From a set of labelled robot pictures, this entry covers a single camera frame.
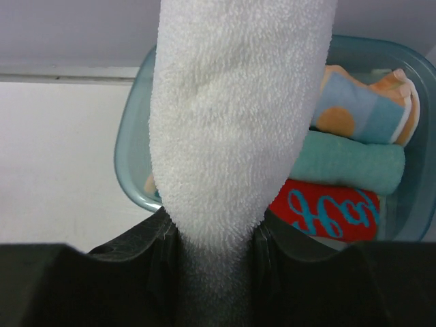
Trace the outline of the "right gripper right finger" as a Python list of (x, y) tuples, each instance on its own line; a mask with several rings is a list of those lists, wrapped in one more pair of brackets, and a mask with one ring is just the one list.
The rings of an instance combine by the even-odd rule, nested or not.
[(354, 249), (337, 251), (266, 212), (255, 231), (256, 326), (353, 326)]

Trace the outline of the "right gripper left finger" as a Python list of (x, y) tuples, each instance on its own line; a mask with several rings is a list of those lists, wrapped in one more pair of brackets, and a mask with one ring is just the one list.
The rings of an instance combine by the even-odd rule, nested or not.
[(178, 232), (165, 208), (89, 252), (109, 262), (127, 262), (140, 285), (163, 313), (164, 326), (176, 324)]

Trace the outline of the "white towel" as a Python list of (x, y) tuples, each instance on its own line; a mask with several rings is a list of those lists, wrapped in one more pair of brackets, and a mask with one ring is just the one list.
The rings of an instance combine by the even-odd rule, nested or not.
[(153, 178), (180, 245), (178, 326), (250, 326), (253, 231), (320, 94), (335, 1), (162, 1)]

